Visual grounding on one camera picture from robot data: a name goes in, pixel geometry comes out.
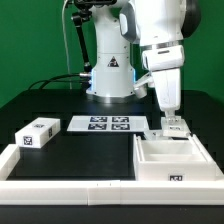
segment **black cable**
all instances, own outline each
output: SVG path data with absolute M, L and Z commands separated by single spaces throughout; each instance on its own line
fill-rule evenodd
M 76 80 L 76 81 L 67 81 L 67 80 L 40 80 L 40 81 L 34 82 L 32 85 L 30 85 L 30 87 L 28 88 L 28 90 L 31 90 L 31 88 L 32 88 L 33 86 L 35 86 L 36 84 L 41 83 L 41 82 L 48 82 L 48 84 L 51 83 L 51 82 L 87 83 L 86 81 L 78 81 L 78 80 Z
M 79 73 L 74 73 L 74 74 L 65 74 L 65 75 L 59 75 L 59 76 L 55 76 L 49 80 L 47 80 L 46 82 L 44 82 L 40 87 L 39 89 L 43 89 L 46 85 L 48 85 L 51 80 L 57 80 L 57 79 L 63 79 L 63 78 L 72 78 L 72 77 L 78 77 L 79 76 Z

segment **black tabletop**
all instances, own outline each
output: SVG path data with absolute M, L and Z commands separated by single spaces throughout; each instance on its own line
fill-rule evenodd
M 223 170 L 224 107 L 203 92 L 183 91 L 177 114 L 186 120 L 191 132 Z M 74 115 L 146 116 L 150 129 L 160 129 L 164 116 L 154 91 L 149 91 L 144 99 L 124 104 L 90 101 L 79 90 L 22 92 L 0 109 L 0 151 L 15 143 L 15 133 L 37 117 L 61 119 L 61 131 L 41 150 L 21 148 L 21 159 L 8 179 L 134 180 L 133 134 L 69 133 L 67 127 Z M 223 223 L 223 212 L 222 206 L 0 206 L 0 220 L 5 220 L 3 223 L 13 223 L 17 218 L 23 223 Z

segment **white bin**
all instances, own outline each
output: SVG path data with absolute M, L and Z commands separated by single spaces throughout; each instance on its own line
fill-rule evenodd
M 133 161 L 139 181 L 208 181 L 216 163 L 196 136 L 190 140 L 141 140 L 134 136 Z

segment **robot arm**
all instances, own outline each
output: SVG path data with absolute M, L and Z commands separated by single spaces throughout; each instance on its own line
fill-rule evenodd
M 130 0 L 120 13 L 122 35 L 140 45 L 142 63 L 149 70 L 135 83 L 136 95 L 147 94 L 146 84 L 155 87 L 168 125 L 183 123 L 175 116 L 181 101 L 180 67 L 185 60 L 180 41 L 196 30 L 200 18 L 197 0 Z

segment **green backdrop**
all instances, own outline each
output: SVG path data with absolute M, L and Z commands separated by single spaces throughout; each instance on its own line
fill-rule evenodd
M 63 0 L 0 1 L 0 106 L 30 84 L 41 79 L 66 74 L 66 57 L 62 34 Z M 184 41 L 186 63 L 183 89 L 207 92 L 224 103 L 223 36 L 224 1 L 200 0 L 202 22 L 194 35 Z M 75 7 L 66 10 L 66 27 L 72 72 L 82 71 L 82 58 L 73 23 Z M 92 22 L 84 24 L 92 64 L 96 62 L 95 30 Z M 133 65 L 140 57 L 134 47 Z M 52 84 L 49 88 L 69 88 Z

